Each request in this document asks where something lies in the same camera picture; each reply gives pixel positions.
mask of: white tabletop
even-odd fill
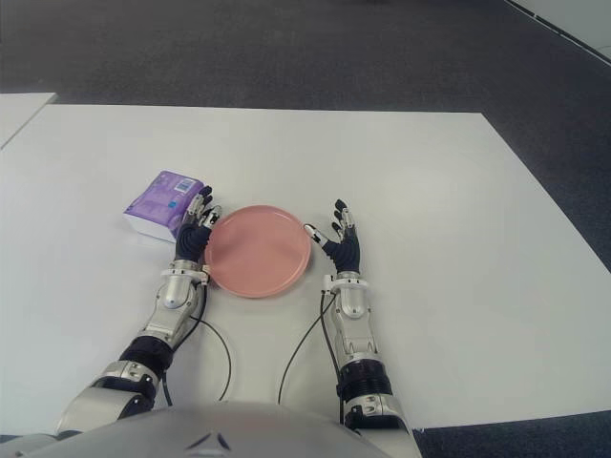
[[[0,94],[0,149],[54,98],[53,93]]]
[[[609,272],[481,114],[51,105],[0,165],[4,433],[53,430],[147,320],[173,246],[121,212],[163,169],[210,183],[225,213],[266,203],[328,230],[333,201],[350,205],[412,427],[611,408]],[[312,252],[279,297],[211,291],[230,400],[274,402],[332,272]],[[175,403],[214,401],[225,370],[198,332],[169,371]],[[335,417],[334,386],[317,329],[284,402]]]

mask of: silver arm casing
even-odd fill
[[[189,316],[201,306],[202,286],[207,284],[208,272],[206,266],[200,268],[196,262],[175,260],[161,275],[165,282],[157,293],[153,315],[132,344],[138,338],[158,344],[166,348],[171,363],[176,345],[187,332]],[[160,375],[158,367],[149,367],[142,361],[121,358],[111,363],[69,404],[57,433],[87,431],[150,410]]]
[[[336,295],[331,313],[335,324],[335,354],[340,366],[339,391],[346,403],[349,427],[408,429],[371,330],[369,285],[357,272],[325,276],[325,291]]]

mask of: black cable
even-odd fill
[[[221,333],[219,331],[217,331],[212,324],[210,324],[209,322],[205,322],[204,320],[200,320],[200,319],[198,319],[196,317],[189,317],[189,318],[191,318],[191,319],[193,319],[193,320],[197,321],[198,323],[201,323],[201,324],[203,324],[205,326],[208,326],[210,328],[210,330],[217,335],[217,337],[221,341],[222,346],[225,349],[225,354],[227,355],[227,364],[229,366],[229,369],[227,371],[227,380],[225,381],[225,387],[222,390],[222,394],[221,394],[221,396],[219,398],[219,401],[222,401],[223,398],[225,397],[225,394],[227,393],[227,389],[229,388],[229,384],[231,383],[231,354],[229,353],[229,348],[227,347],[227,343],[225,342],[225,339],[222,337]]]
[[[333,348],[331,347],[331,341],[328,338],[328,334],[327,334],[327,327],[325,326],[325,313],[323,311],[323,305],[325,304],[325,291],[323,291],[323,294],[321,295],[321,313],[320,313],[320,319],[321,319],[321,326],[323,327],[323,334],[325,335],[325,342],[327,342],[327,348],[328,348],[328,352],[331,355],[331,360],[333,361],[333,367],[335,368],[335,375],[337,377],[337,385],[340,384],[340,367],[337,364],[337,360],[335,359],[335,353],[333,352]],[[337,395],[340,398],[340,425],[344,424],[344,400],[342,399],[342,391],[338,390]]]
[[[205,285],[203,287],[203,292],[202,292],[202,297],[201,297],[201,307],[200,307],[200,313],[198,315],[198,320],[201,320],[201,317],[203,316],[203,311],[206,308],[207,300],[208,300],[208,286]],[[196,322],[193,325],[193,327],[189,329],[189,332],[187,332],[184,335],[184,337],[180,339],[179,343],[174,347],[174,353],[176,353],[179,350],[180,346],[184,344],[184,342],[191,336],[191,334],[193,334],[193,331],[195,331],[195,328],[198,327],[198,324],[200,323]],[[172,396],[170,396],[170,390],[168,389],[168,381],[167,381],[166,372],[163,372],[163,374],[161,374],[161,383],[163,385],[163,395],[165,396],[165,402],[168,404],[168,406],[173,406],[174,404],[172,403]]]
[[[327,307],[325,308],[325,310],[323,310],[323,313],[326,313],[328,308],[331,307],[334,302],[335,302],[335,296],[333,296],[333,299],[331,299],[331,302],[329,302]],[[320,316],[316,320],[314,320],[314,323],[312,323],[310,325],[310,327],[307,329],[307,331],[305,332],[304,336],[302,337],[302,339],[297,344],[297,347],[295,348],[295,351],[293,351],[293,354],[290,356],[290,359],[288,360],[288,363],[286,364],[286,367],[284,368],[283,379],[280,382],[280,389],[278,390],[278,404],[280,403],[280,401],[282,399],[282,396],[283,396],[284,379],[286,378],[286,374],[288,373],[288,369],[290,368],[290,365],[293,363],[293,360],[295,359],[295,356],[297,356],[297,352],[300,350],[300,348],[302,347],[302,345],[306,341],[307,336],[309,336],[309,333],[312,332],[312,329],[314,329],[314,326],[316,326],[316,324],[320,320],[321,320]]]
[[[201,317],[203,317],[203,311],[206,308],[206,302],[208,300],[208,286],[205,285],[203,287],[203,297],[201,300],[201,308],[200,308],[200,313],[198,315],[198,320],[201,320]],[[191,329],[189,329],[189,332],[187,332],[184,337],[182,339],[180,339],[180,342],[174,347],[174,352],[176,353],[177,351],[179,351],[179,348],[182,344],[184,344],[184,342],[191,336],[191,334],[193,334],[193,331],[195,331],[196,327],[198,327],[198,324],[200,323],[195,323],[193,325],[193,327]]]
[[[172,396],[170,396],[170,391],[168,390],[168,379],[165,374],[165,371],[163,372],[163,374],[161,374],[161,384],[163,385],[163,395],[165,396],[165,402],[168,404],[168,407],[171,407],[174,404],[172,404]]]

